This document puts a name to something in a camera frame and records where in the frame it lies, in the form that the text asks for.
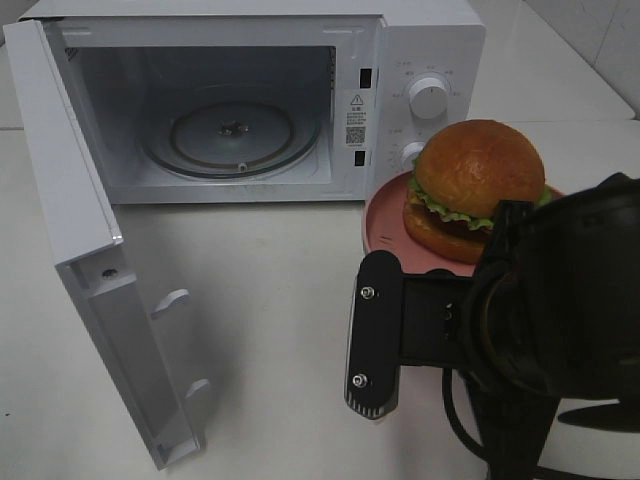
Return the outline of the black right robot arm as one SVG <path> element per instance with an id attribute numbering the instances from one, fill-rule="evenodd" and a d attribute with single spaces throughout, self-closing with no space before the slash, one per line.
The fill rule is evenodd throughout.
<path id="1" fill-rule="evenodd" d="M 404 275 L 401 355 L 442 370 L 450 425 L 492 479 L 549 478 L 550 427 L 639 429 L 639 183 L 505 204 L 470 277 Z"/>

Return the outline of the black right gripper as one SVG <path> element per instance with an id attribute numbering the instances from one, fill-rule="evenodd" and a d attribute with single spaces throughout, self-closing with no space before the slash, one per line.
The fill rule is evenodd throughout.
<path id="1" fill-rule="evenodd" d="M 499 204 L 470 277 L 403 285 L 402 355 L 492 389 L 590 400 L 639 396 L 639 183 L 615 174 L 535 207 Z"/>

